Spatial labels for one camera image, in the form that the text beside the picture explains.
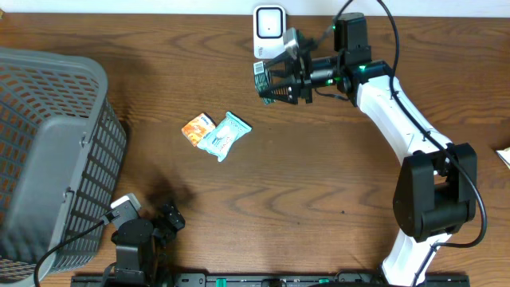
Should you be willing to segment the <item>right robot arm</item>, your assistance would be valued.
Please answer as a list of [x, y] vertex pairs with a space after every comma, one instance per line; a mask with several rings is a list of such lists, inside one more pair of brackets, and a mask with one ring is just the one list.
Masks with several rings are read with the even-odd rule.
[[311, 103], [315, 88], [335, 86], [340, 99], [373, 121], [401, 165], [393, 197], [399, 232], [382, 262], [381, 282], [422, 285], [436, 251], [479, 210], [476, 152], [435, 129], [403, 92], [394, 70], [372, 58], [363, 14], [336, 17], [331, 31], [335, 55], [313, 58], [318, 41], [288, 29], [283, 52], [254, 64], [256, 90], [265, 102], [296, 104]]

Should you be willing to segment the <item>yellow snack bag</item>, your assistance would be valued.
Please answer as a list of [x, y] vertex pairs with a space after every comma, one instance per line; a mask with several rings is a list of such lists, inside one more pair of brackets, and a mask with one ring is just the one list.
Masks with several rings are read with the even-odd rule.
[[497, 155], [504, 162], [506, 167], [510, 169], [510, 147], [507, 147], [503, 150], [496, 151]]

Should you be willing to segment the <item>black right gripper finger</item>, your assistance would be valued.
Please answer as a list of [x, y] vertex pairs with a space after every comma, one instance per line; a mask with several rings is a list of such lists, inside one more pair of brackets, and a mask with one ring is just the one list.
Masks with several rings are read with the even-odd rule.
[[265, 70], [270, 70], [275, 69], [280, 65], [284, 67], [285, 71], [295, 71], [296, 67], [298, 66], [297, 58], [293, 58], [287, 52], [283, 52], [273, 59], [265, 61], [263, 67]]
[[271, 85], [267, 82], [258, 84], [258, 95], [263, 104], [269, 105], [277, 101], [287, 104], [298, 104], [299, 85], [283, 83]]

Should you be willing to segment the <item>small orange snack packet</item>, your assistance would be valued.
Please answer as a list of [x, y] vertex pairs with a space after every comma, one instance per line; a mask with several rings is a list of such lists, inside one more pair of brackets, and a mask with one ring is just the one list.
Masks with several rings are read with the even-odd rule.
[[216, 128], [216, 124], [205, 113], [201, 113], [184, 125], [181, 129], [182, 134], [197, 147], [199, 142]]

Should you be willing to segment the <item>teal wet wipes pack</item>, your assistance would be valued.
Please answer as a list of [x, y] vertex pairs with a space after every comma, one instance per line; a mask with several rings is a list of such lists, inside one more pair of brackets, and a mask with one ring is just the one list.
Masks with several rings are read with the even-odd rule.
[[244, 120], [227, 112], [225, 119], [198, 143], [198, 148], [215, 155], [218, 162], [222, 162], [233, 143], [251, 131], [252, 127]]

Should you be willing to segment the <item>green square box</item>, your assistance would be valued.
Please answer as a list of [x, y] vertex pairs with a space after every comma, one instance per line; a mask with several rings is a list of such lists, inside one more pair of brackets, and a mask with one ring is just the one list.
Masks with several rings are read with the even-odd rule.
[[265, 105], [273, 104], [276, 101], [272, 98], [272, 83], [265, 63], [258, 61], [253, 64], [253, 78], [258, 96]]

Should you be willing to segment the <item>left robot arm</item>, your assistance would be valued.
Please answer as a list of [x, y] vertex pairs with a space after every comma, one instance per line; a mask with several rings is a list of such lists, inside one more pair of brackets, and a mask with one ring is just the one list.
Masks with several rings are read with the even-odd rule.
[[116, 227], [111, 241], [116, 261], [105, 268], [102, 286], [164, 286], [168, 276], [163, 250], [186, 221], [173, 201], [164, 203], [153, 219], [142, 218], [130, 199], [116, 201], [104, 216]]

